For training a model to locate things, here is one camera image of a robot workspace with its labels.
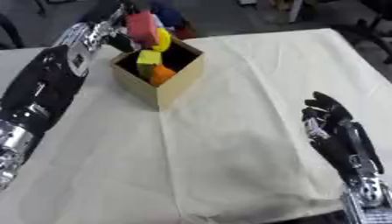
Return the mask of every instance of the orange block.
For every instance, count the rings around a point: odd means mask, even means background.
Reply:
[[[155,66],[152,70],[150,84],[157,88],[160,85],[164,84],[166,81],[168,81],[175,74],[176,72],[165,67],[164,65]]]

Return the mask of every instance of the black robotic glove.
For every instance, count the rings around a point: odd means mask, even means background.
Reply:
[[[378,172],[384,173],[366,131],[358,122],[353,122],[350,112],[325,94],[315,92],[313,97],[304,102],[307,108],[303,110],[303,122],[311,146],[338,171],[343,180],[348,181],[351,176],[357,175],[350,157],[358,154],[345,125],[350,123],[358,131],[360,143]]]

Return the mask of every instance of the red block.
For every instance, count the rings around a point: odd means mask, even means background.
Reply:
[[[129,36],[145,48],[155,46],[159,43],[154,17],[147,10],[138,14],[129,15],[127,17],[127,28]]]

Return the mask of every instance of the robotic hand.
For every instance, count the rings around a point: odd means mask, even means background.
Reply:
[[[129,2],[97,4],[78,24],[36,56],[9,85],[0,101],[0,192],[45,133],[63,116],[103,44],[131,52],[132,40],[119,30]]]
[[[348,223],[392,223],[392,194],[379,179],[384,168],[366,131],[325,94],[315,92],[305,105],[303,122],[311,146],[345,182],[341,200]]]

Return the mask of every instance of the white tablecloth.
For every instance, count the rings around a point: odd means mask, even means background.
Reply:
[[[374,141],[392,183],[391,85],[331,30],[200,38],[205,73],[165,112],[125,93],[104,47],[72,107],[7,191],[7,224],[258,223],[340,208],[336,171],[307,143],[317,90]],[[39,49],[0,52],[0,89]]]

